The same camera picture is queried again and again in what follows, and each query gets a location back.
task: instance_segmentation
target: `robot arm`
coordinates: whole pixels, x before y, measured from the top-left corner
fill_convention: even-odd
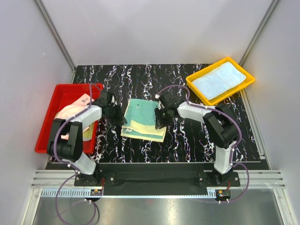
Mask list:
[[[82,174],[97,176],[97,174],[94,174],[97,166],[96,163],[90,160],[83,152],[83,130],[102,117],[106,117],[113,125],[127,122],[120,106],[115,102],[115,95],[110,92],[102,91],[101,97],[92,102],[90,107],[86,106],[86,108],[84,113],[71,120],[63,128],[59,135],[56,149],[57,155],[62,161],[78,168]],[[47,146],[48,155],[54,156],[54,139],[59,128],[65,121],[63,119],[55,119],[53,121]],[[66,134],[69,134],[69,138],[67,140],[62,139],[61,135]]]
[[[174,98],[170,93],[159,96],[159,108],[155,109],[156,128],[162,128],[173,123],[173,118],[182,117],[204,123],[210,134],[210,139],[216,145],[215,170],[220,175],[230,172],[230,152],[236,143],[237,128],[224,116],[211,110],[189,105]],[[226,114],[231,114],[225,105],[210,106]]]

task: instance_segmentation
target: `wall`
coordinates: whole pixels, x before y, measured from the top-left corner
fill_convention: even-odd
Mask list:
[[[256,77],[248,87],[271,164],[280,169],[300,221],[300,1],[281,1],[244,68]]]
[[[271,0],[43,0],[77,65],[239,61]]]
[[[54,87],[71,77],[32,0],[2,0],[0,7],[0,221],[21,224],[36,169],[34,152]]]

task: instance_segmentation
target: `black marble tabletop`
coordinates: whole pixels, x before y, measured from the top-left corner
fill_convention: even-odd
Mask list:
[[[102,83],[105,90],[116,95],[125,112],[129,99],[155,100],[159,90],[171,84],[184,84],[188,75],[206,66],[208,64],[78,66],[74,83]],[[169,91],[185,99],[184,89]],[[193,99],[201,103],[195,95]],[[242,130],[243,139],[236,148],[234,160],[260,161],[240,93],[224,103],[236,115]],[[197,121],[176,120],[167,128],[163,143],[122,137],[120,133],[121,126],[112,126],[102,119],[97,128],[95,153],[90,157],[102,163],[213,161],[215,145],[210,142],[206,126]]]

